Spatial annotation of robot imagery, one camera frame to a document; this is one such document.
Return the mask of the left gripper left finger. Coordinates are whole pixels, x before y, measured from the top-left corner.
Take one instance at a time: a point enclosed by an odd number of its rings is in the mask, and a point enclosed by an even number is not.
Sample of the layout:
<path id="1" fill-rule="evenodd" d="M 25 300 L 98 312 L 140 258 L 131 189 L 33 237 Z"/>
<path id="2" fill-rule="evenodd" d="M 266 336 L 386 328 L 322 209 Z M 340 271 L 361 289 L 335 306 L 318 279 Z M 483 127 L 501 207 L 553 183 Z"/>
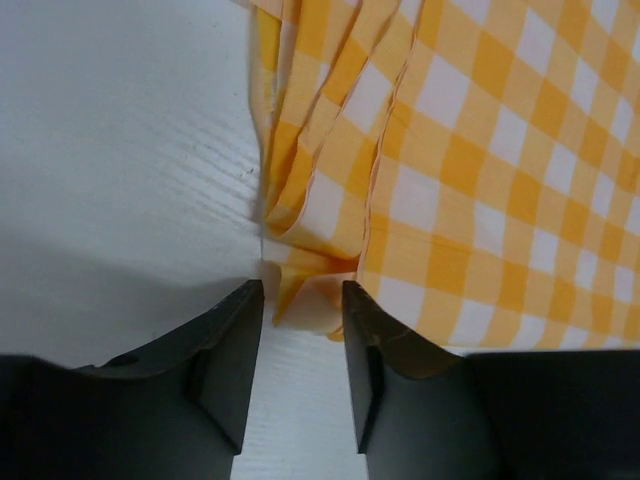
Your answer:
<path id="1" fill-rule="evenodd" d="M 263 285 L 104 365 L 1 359 L 5 479 L 227 479 L 241 453 Z"/>

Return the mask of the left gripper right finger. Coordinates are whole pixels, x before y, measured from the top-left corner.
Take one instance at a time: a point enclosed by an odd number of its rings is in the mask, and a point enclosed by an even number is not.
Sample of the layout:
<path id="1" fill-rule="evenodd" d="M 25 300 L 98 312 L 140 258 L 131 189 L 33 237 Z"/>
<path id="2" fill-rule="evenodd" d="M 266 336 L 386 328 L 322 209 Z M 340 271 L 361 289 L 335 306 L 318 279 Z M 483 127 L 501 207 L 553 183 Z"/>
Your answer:
<path id="1" fill-rule="evenodd" d="M 357 447 L 372 479 L 635 479 L 635 350 L 453 354 L 342 287 Z"/>

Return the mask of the yellow checkered cloth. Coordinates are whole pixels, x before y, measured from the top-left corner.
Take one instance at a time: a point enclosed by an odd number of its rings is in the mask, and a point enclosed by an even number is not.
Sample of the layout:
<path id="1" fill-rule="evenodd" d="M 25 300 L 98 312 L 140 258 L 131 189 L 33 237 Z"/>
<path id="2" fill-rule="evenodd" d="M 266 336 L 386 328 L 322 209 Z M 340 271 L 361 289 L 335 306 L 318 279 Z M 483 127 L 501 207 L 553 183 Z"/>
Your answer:
<path id="1" fill-rule="evenodd" d="M 274 321 L 359 282 L 456 347 L 639 343 L 635 1 L 255 1 Z"/>

